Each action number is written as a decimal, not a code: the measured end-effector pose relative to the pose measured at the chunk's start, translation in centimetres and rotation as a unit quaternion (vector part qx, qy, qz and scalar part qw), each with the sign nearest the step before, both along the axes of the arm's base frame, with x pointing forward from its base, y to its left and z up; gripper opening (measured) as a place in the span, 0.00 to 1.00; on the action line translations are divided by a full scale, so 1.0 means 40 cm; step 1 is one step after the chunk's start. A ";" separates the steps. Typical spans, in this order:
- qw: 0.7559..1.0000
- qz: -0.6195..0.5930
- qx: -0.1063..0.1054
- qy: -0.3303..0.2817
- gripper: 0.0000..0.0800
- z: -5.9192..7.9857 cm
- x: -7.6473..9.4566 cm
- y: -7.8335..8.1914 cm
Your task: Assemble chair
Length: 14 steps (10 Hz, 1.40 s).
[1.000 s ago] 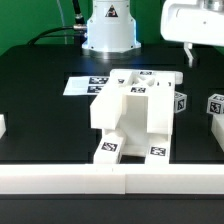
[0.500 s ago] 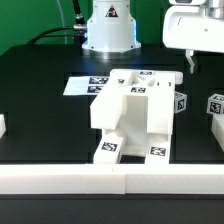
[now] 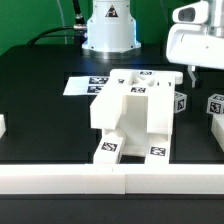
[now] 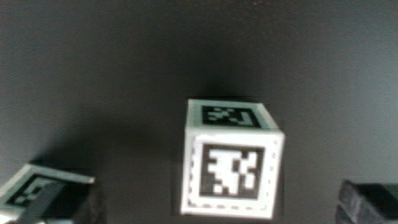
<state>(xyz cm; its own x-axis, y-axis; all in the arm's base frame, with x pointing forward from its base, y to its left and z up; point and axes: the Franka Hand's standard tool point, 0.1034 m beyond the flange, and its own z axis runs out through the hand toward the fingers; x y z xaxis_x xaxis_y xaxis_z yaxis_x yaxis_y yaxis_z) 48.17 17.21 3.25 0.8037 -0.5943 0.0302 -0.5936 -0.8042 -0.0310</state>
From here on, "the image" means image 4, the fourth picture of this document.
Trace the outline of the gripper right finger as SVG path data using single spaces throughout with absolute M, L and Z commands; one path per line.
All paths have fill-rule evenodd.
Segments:
M 335 224 L 398 224 L 398 183 L 343 181 Z

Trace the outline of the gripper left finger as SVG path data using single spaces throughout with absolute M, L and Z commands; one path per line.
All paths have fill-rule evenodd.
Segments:
M 17 223 L 107 224 L 105 197 L 98 184 L 50 184 Z

